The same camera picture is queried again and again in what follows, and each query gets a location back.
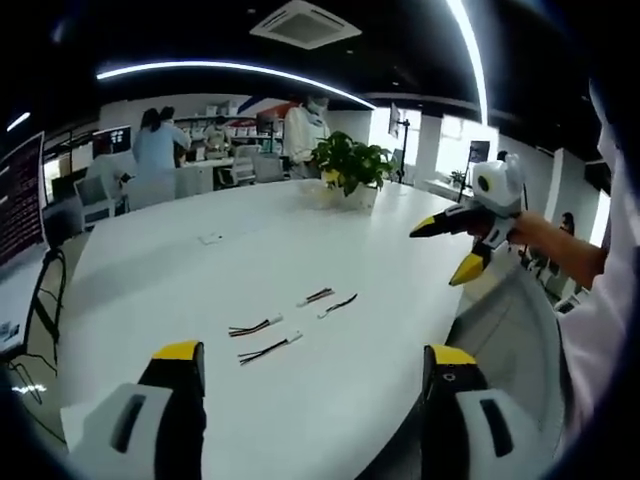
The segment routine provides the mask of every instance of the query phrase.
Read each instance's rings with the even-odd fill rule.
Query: white lab coat
[[[607,133],[605,125],[598,149],[613,172],[609,254],[588,299],[559,320],[574,397],[565,442],[578,436],[609,385],[636,292],[633,260],[640,245],[640,211],[625,160]]]
[[[294,107],[284,119],[284,154],[291,162],[292,173],[308,178],[319,176],[317,168],[310,168],[305,162],[311,160],[311,151],[322,140],[331,135],[327,122],[319,115],[304,107]]]
[[[118,204],[122,201],[120,179],[124,174],[116,165],[113,155],[98,155],[87,168],[85,178],[101,177],[107,193]]]
[[[138,164],[137,176],[155,176],[158,173],[173,170],[173,144],[178,143],[185,149],[191,146],[189,135],[175,125],[162,122],[160,128],[152,132],[143,128],[138,132],[133,144],[133,156]]]

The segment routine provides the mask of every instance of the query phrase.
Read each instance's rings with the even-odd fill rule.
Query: robotic claw
[[[515,219],[521,213],[524,175],[515,155],[504,162],[494,160],[477,164],[471,186],[473,198],[468,205],[454,205],[422,221],[409,234],[412,238],[455,235],[474,226],[489,226],[478,238],[449,280],[456,286],[478,278],[491,262],[492,252],[507,239]]]

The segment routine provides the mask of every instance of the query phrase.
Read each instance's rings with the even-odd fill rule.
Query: desk
[[[385,184],[366,214],[310,208],[297,183],[199,195],[96,225],[61,322],[71,447],[93,405],[136,382],[153,352],[199,339],[203,478],[352,480],[375,458],[421,390],[423,345],[447,338],[462,292],[448,281],[472,239],[410,239],[452,203],[408,186]],[[202,236],[222,238],[204,245]],[[296,307],[324,287],[336,294]],[[255,335],[227,334],[278,313],[283,322]],[[294,344],[238,363],[297,330]]]
[[[427,191],[446,198],[453,202],[458,201],[458,195],[460,195],[460,187],[453,187],[448,183],[441,182],[440,180],[423,180]],[[473,197],[473,190],[469,187],[465,188],[462,192],[463,199],[469,199]]]
[[[233,158],[220,158],[217,160],[201,160],[199,162],[188,162],[182,165],[181,168],[189,167],[231,167],[233,165]]]

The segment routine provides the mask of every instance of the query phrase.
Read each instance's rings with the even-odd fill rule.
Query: ceiling
[[[110,65],[158,60],[269,66],[359,96],[408,94],[410,99],[396,103],[429,114],[480,118],[469,56],[444,0],[396,0],[375,6],[361,0],[315,0],[315,5],[363,33],[312,51],[248,34],[284,3],[187,2],[168,8],[157,0],[52,0],[38,6],[37,16],[29,2],[13,5],[14,12],[4,16],[13,28],[0,33],[5,72],[11,72],[4,78],[5,91],[11,94],[0,105],[0,124],[8,125],[24,111],[32,116],[9,134],[2,132],[0,141],[6,147],[38,130],[51,131],[95,116],[100,105],[126,98],[187,92],[288,98],[305,93],[290,81],[218,69],[95,80],[96,72]],[[483,59],[489,123],[534,146],[564,146],[584,160],[599,158],[586,70],[563,36],[522,1],[475,0],[465,5]],[[18,26],[23,35],[16,39],[10,32]],[[373,103],[388,104],[384,95]],[[362,108],[348,101],[334,101],[332,106]]]

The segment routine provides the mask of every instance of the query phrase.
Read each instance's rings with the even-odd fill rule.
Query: ceiling air conditioner
[[[254,27],[252,35],[313,50],[360,35],[362,31],[326,10],[293,0]]]

